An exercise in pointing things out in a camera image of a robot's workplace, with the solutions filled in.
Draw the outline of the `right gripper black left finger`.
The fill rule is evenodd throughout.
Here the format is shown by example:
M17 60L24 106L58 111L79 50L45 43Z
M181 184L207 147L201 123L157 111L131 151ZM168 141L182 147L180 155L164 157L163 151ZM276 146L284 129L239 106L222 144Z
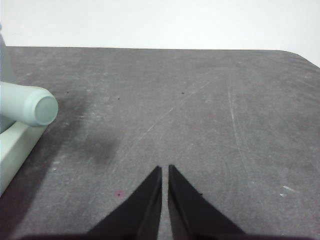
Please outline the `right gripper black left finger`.
M93 237L157 237L162 209L162 168L156 166L136 190L88 231Z

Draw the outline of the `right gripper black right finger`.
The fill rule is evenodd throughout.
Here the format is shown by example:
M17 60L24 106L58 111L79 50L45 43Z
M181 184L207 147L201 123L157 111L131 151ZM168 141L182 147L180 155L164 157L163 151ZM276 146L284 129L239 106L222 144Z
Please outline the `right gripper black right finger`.
M168 209L174 238L245 238L247 234L168 166Z

